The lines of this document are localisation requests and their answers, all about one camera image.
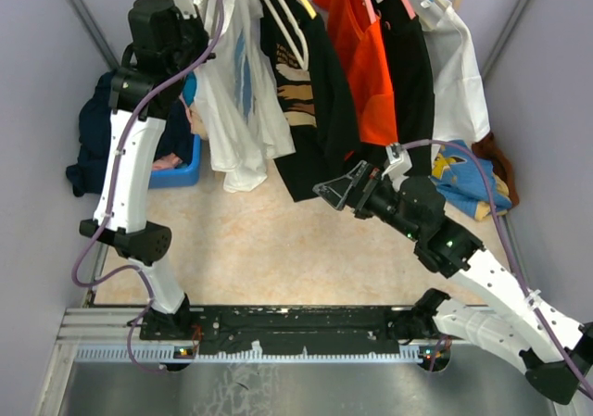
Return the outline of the blue plastic basket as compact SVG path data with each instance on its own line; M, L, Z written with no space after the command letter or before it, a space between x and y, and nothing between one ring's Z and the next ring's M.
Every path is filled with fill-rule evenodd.
M150 189L190 187L200 178L201 138L194 136L193 154L190 163L182 163L174 169L153 170L149 180Z

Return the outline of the orange hanging shirt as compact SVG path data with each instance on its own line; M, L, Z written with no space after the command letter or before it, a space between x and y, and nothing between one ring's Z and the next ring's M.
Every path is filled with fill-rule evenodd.
M313 0L327 14L327 31L353 97L360 139L397 141L395 93L379 18L371 0Z

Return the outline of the brown garment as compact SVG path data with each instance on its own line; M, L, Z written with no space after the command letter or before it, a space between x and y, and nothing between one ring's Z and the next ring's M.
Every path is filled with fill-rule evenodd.
M494 173L509 188L509 198L512 206L518 206L520 197L516 189L514 169L509 159L498 147L494 133L489 132L482 140L473 143L472 151L478 158L492 163Z

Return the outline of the navy blue garment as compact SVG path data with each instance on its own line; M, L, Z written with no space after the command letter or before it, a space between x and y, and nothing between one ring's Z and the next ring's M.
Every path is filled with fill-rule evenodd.
M77 162L66 167L66 178L76 197L86 194L100 194L107 171L110 148L111 109L108 105L113 71L103 74L93 96L82 107L79 114L80 151ZM178 99L171 106L161 135L154 163L159 164L167 158L176 157L180 164L190 164L193 160L194 135L183 101Z

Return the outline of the beige garment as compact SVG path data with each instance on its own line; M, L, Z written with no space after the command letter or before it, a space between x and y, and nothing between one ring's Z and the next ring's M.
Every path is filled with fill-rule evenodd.
M194 104L189 107L189 120L192 134L199 135L202 139L207 139L207 127Z

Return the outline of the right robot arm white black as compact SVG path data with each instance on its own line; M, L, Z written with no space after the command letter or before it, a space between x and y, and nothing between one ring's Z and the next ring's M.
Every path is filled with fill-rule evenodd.
M542 396L568 405L592 367L592 326L560 312L530 288L522 289L484 243L444 211L432 182L411 177L394 187L367 162L350 173L318 183L314 193L336 210L362 220L375 217L414 243L422 265L470 291L491 308L469 309L431 289L416 304L415 330L427 338L464 339L507 361Z

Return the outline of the pink garment in basket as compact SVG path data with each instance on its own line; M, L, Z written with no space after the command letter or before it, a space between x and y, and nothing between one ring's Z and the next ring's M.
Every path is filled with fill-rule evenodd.
M156 159L152 163L152 171L175 170L183 164L183 160L174 153Z

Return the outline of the blue yellow printed garment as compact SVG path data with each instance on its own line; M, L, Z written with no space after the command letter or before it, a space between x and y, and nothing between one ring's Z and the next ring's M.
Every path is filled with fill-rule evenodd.
M482 221L491 214L486 184L475 162L467 154L470 151L467 145L460 140L452 141L452 144L457 147L439 147L432 170L432 181L437 192L452 206L470 218ZM506 214L512 208L509 187L494 172L490 161L482 158L476 160L492 191L496 212L499 215Z

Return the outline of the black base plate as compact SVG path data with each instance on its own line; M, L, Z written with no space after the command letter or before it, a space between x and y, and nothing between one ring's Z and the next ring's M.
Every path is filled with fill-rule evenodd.
M140 324L142 340L187 341L201 355L238 354L254 342L265 355L397 354L436 337L430 317L390 306L204 306L174 317L150 310Z

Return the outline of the white hanging shirt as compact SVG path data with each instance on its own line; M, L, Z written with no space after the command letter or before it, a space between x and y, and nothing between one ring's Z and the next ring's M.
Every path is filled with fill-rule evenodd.
M477 143L490 133L490 123L471 32L448 0L409 1L433 73L434 138Z

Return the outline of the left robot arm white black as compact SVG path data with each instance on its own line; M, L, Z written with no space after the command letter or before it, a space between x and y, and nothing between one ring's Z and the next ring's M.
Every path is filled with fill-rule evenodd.
M132 41L112 79L110 145L100 200L81 235L111 246L147 282L151 321L170 337L193 327L189 300L167 253L170 228L146 217L146 195L158 141L183 91L188 68L208 54L192 0L136 0L128 13Z

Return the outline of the teal garment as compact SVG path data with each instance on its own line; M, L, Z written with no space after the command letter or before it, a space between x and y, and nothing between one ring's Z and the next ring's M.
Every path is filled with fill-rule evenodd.
M187 106L191 106L194 102L197 90L197 80L196 75L193 72L190 72L184 82L184 87L182 91L183 101Z

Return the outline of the black printed hanging shirt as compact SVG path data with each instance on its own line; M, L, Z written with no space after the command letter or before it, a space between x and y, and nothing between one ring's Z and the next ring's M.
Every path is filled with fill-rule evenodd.
M284 0L297 19L309 49L302 70L264 1L260 0L260 47L276 81L277 98L290 128L295 152L274 160L295 202L314 198L313 186L347 171L361 149L356 109L332 41L320 15L298 0Z

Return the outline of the white t shirt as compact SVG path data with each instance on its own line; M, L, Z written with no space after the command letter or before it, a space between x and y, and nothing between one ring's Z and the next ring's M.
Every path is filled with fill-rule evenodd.
M294 153L270 64L259 44L259 0L194 0L209 31L221 35L215 57L196 71L193 107L206 130L211 168L230 193L267 178L270 159Z

